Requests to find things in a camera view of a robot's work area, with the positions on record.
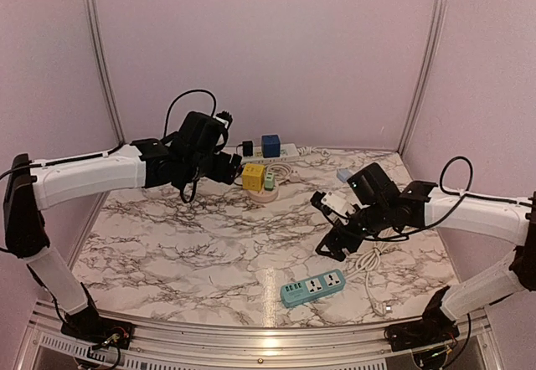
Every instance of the pink wall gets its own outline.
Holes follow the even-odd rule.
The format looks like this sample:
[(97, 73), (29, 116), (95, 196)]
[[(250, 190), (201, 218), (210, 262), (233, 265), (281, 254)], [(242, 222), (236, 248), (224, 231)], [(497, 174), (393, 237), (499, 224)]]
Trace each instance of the pink wall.
[[(536, 190), (536, 0), (448, 0), (441, 44), (405, 161), (433, 179), (456, 154), (472, 159), (474, 190), (528, 196)], [(461, 172), (451, 184), (463, 187)], [(461, 277), (476, 274), (511, 246), (443, 232)], [(536, 294), (488, 311), (507, 370), (536, 368)]]
[[(113, 146), (82, 0), (0, 0), (0, 23), (0, 172), (20, 152), (64, 157)], [(3, 196), (5, 181), (0, 187)], [(44, 214), (64, 256), (93, 201)], [(23, 263), (7, 254), (0, 255), (0, 286), (0, 368), (9, 369), (38, 291)]]
[[(433, 0), (97, 0), (127, 138), (158, 136), (180, 92), (207, 87), (231, 142), (395, 149)], [(172, 127), (207, 97), (180, 104)]]

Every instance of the white plug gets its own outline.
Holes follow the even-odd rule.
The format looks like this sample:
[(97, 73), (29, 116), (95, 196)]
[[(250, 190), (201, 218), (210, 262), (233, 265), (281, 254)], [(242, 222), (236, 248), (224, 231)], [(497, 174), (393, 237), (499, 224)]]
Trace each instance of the white plug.
[(298, 183), (302, 181), (302, 178), (297, 171), (292, 170), (291, 174), (288, 177), (288, 180), (290, 183)]

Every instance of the white power strip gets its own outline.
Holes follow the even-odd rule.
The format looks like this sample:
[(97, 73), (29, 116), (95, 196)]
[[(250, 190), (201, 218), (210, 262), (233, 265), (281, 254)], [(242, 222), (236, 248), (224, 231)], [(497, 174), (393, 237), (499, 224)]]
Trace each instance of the white power strip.
[(276, 158), (264, 158), (259, 146), (253, 148), (252, 157), (243, 157), (242, 163), (261, 163), (268, 165), (274, 162), (293, 162), (300, 159), (300, 154), (295, 144), (281, 144), (281, 154)]

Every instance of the black plug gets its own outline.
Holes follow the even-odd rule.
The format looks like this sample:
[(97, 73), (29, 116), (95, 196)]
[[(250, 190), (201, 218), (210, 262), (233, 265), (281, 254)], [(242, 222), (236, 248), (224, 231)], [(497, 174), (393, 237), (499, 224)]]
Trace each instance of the black plug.
[(242, 155), (244, 157), (252, 157), (253, 156), (253, 142), (248, 141), (242, 141)]

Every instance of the blue cube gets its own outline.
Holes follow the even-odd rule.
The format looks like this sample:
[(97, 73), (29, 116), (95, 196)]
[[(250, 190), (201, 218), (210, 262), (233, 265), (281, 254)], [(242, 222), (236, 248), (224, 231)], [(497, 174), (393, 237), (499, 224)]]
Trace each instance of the blue cube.
[(260, 140), (260, 149), (264, 158), (277, 158), (281, 154), (281, 142), (277, 134), (263, 136)]

